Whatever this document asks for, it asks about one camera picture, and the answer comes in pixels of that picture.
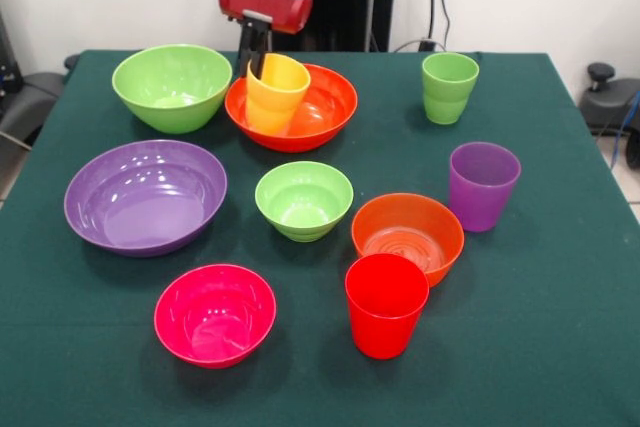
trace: yellow cup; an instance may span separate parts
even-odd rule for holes
[[[280,54],[267,54],[262,78],[247,69],[247,107],[249,127],[267,135],[282,133],[302,102],[311,76],[300,62]]]

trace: green cup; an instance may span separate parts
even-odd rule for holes
[[[454,52],[431,54],[422,62],[424,110],[436,124],[458,121],[476,85],[480,67],[470,57]]]

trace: pink bowl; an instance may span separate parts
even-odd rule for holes
[[[176,357],[207,369],[244,360],[267,337],[276,298],[267,282],[237,265],[199,267],[174,280],[154,314],[160,342]]]

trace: green bowl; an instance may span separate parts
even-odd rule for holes
[[[140,120],[166,134],[185,134],[211,120],[231,76],[231,64],[215,50],[161,45],[125,59],[112,85]]]
[[[353,187],[339,170],[319,162],[290,162],[267,172],[256,186],[256,205],[284,236],[313,242],[344,217]]]

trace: magenta bowl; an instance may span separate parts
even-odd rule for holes
[[[160,342],[176,357],[207,369],[244,360],[269,334],[276,298],[255,272],[231,264],[206,265],[174,280],[154,313]]]
[[[64,213],[84,240],[131,257],[152,257],[194,240],[227,192],[210,152],[186,142],[148,140],[109,150],[73,177]]]

